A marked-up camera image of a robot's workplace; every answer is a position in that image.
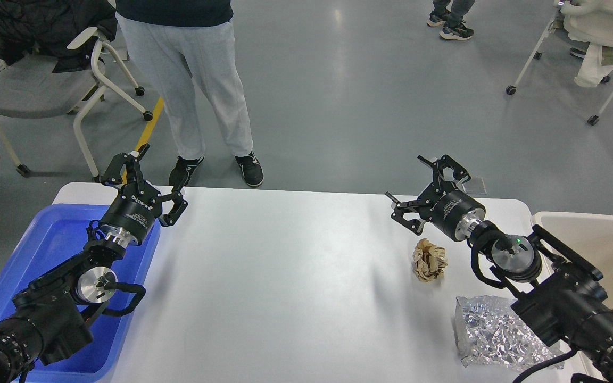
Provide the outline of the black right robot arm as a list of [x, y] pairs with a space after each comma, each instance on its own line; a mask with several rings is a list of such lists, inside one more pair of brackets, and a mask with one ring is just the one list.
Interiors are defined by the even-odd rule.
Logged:
[[523, 237], [487, 221], [486, 207], [458, 189], [470, 174], [449, 155], [420, 160], [432, 169], [433, 181], [411, 201], [392, 196], [392, 219], [416, 235], [430, 222], [454, 242], [467, 242], [475, 277], [511, 291], [514, 312], [547, 346], [558, 341], [570, 346], [516, 381], [583, 352], [602, 381], [613, 382], [613, 309], [604, 304], [602, 272], [539, 225]]

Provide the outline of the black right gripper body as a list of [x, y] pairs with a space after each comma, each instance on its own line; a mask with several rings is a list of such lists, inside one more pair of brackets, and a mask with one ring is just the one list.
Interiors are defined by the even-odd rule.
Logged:
[[486, 207], [460, 190], [447, 193], [430, 207], [429, 218], [454, 242], [462, 242], [470, 237], [475, 226], [486, 216]]

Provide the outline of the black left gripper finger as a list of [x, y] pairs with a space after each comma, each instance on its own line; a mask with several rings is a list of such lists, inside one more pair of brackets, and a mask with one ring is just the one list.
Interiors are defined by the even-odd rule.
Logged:
[[184, 192], [182, 188], [185, 186], [184, 181], [180, 181], [175, 184], [172, 188], [172, 191], [166, 195], [158, 195], [156, 197], [156, 203], [162, 207], [162, 203], [166, 201], [173, 201], [173, 207], [169, 213], [163, 214], [158, 217], [158, 221], [163, 227], [170, 227], [177, 223], [180, 216], [187, 208], [188, 203], [184, 199]]
[[117, 198], [151, 198], [151, 184], [144, 179], [141, 162], [150, 148], [142, 145], [138, 150], [115, 155], [99, 183], [117, 190]]

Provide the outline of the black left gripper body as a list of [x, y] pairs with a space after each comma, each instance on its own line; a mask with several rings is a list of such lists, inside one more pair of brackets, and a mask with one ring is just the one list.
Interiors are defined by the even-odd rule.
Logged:
[[162, 213], [162, 204], [153, 203], [161, 194], [151, 184], [124, 185], [99, 221], [106, 235], [121, 237], [121, 245], [139, 246]]

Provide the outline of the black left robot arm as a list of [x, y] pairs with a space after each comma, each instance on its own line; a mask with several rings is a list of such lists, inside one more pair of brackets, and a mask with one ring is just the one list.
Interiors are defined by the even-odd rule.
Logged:
[[118, 281], [112, 264], [143, 244], [156, 221], [173, 226], [188, 206], [182, 184], [161, 194], [144, 179], [140, 163], [149, 148], [113, 157], [101, 182], [118, 194], [88, 224], [82, 251], [14, 295], [14, 313], [0, 321], [0, 382], [25, 381], [36, 361], [70, 358], [93, 341], [90, 327], [100, 315], [130, 314], [143, 299], [144, 286]]

